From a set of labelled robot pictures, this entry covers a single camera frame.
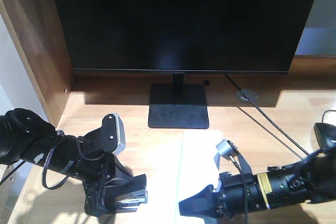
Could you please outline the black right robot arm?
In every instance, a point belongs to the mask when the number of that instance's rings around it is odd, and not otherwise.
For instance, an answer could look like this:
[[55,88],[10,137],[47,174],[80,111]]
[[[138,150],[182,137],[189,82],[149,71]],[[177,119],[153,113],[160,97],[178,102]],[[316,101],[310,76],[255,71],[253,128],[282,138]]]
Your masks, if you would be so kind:
[[335,200],[335,148],[317,150],[303,160],[269,167],[252,174],[241,154],[238,175],[223,172],[221,187],[206,186],[196,195],[179,202],[181,216],[232,219],[235,215],[291,206],[308,201],[318,204]]

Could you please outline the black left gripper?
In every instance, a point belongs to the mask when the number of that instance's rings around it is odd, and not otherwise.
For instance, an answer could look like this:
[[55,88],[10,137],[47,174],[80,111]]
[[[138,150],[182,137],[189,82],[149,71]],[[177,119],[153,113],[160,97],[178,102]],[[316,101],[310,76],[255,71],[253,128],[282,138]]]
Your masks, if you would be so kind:
[[85,136],[65,136],[68,147],[70,167],[65,174],[83,182],[85,192],[85,213],[102,216],[107,213],[104,204],[104,185],[109,163],[115,156],[105,153],[102,148],[101,130],[95,129]]

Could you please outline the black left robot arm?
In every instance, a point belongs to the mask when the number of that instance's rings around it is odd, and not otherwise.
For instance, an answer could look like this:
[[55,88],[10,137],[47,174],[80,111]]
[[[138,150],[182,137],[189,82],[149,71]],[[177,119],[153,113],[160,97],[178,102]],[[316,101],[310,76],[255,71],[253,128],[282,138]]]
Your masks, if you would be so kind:
[[43,186],[60,188],[68,178],[82,181],[85,213],[116,213],[108,181],[115,176],[115,156],[105,151],[110,140],[107,119],[85,136],[57,131],[31,110],[14,109],[1,116],[1,164],[23,160],[43,168]]

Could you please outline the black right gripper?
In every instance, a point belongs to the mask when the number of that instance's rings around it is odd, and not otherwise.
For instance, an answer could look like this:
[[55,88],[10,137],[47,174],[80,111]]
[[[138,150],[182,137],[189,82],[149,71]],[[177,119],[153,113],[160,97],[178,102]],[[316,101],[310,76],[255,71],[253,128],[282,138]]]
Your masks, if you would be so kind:
[[207,185],[194,196],[179,202],[181,216],[198,218],[232,219],[235,215],[259,210],[259,185],[257,176],[251,173],[244,176],[223,172],[219,175],[221,187],[218,195],[213,185]]

